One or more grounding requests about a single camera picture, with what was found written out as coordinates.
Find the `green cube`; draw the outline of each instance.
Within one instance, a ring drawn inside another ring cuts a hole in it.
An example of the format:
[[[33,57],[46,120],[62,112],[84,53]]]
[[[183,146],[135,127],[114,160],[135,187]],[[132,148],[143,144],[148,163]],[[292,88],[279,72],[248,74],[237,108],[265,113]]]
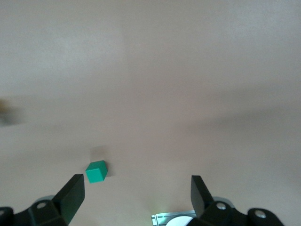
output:
[[[108,170],[103,160],[90,163],[90,165],[86,169],[86,174],[90,183],[104,181],[107,173]]]

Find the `teal block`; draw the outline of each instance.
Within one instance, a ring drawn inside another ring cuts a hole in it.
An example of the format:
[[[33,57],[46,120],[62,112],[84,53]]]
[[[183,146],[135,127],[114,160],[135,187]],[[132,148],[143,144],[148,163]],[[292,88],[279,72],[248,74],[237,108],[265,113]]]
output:
[[[108,169],[103,160],[90,163],[86,169],[86,174],[90,183],[104,181],[107,173]]]

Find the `black plastic part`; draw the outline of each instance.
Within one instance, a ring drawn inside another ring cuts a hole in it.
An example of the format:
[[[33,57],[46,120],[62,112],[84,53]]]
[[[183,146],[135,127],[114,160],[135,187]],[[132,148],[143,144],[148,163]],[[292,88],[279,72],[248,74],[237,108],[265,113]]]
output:
[[[75,174],[52,201],[67,224],[85,199],[84,176]]]
[[[264,212],[266,215],[266,218],[260,218],[258,217],[255,212],[257,210],[260,210]],[[256,225],[256,226],[284,226],[281,221],[278,219],[278,217],[272,213],[271,211],[265,210],[265,209],[259,209],[259,208],[253,208],[248,211],[248,218]]]
[[[0,207],[0,226],[67,226],[84,198],[84,175],[75,174],[52,200],[38,201],[17,214]]]
[[[225,205],[224,210],[217,208],[218,203],[223,203]],[[232,219],[232,208],[225,202],[213,202],[201,216],[201,220],[209,222],[215,226],[225,226]]]
[[[204,222],[200,219],[197,219],[197,218],[193,218],[187,226],[214,226],[208,222]]]
[[[208,188],[200,176],[191,177],[190,198],[197,218],[200,218],[205,209],[214,202]]]
[[[197,218],[187,226],[284,226],[271,211],[250,209],[246,216],[225,202],[214,202],[200,176],[191,177],[191,202]],[[219,209],[218,203],[223,203],[224,208]],[[257,216],[257,210],[264,212],[265,218]]]
[[[36,202],[28,209],[28,213],[32,226],[67,226],[51,200]]]
[[[0,207],[0,226],[11,224],[14,217],[14,211],[10,207]]]

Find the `screw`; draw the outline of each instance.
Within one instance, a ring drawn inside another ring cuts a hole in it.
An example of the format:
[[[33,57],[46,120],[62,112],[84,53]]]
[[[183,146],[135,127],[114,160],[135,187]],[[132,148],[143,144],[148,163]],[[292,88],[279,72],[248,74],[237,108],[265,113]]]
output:
[[[265,213],[261,210],[256,210],[255,211],[255,215],[258,216],[259,218],[266,218],[267,216],[265,215]]]
[[[216,207],[219,208],[220,210],[225,210],[226,209],[226,205],[224,203],[221,203],[221,202],[217,203]]]
[[[46,206],[46,203],[45,202],[41,202],[37,205],[37,209],[42,209]]]

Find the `blurry object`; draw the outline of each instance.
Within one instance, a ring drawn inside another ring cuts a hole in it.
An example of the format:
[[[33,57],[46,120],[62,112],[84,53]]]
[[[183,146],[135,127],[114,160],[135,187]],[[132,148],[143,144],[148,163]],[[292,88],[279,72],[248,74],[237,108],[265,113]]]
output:
[[[0,124],[3,126],[21,123],[21,110],[11,107],[8,101],[0,99]]]

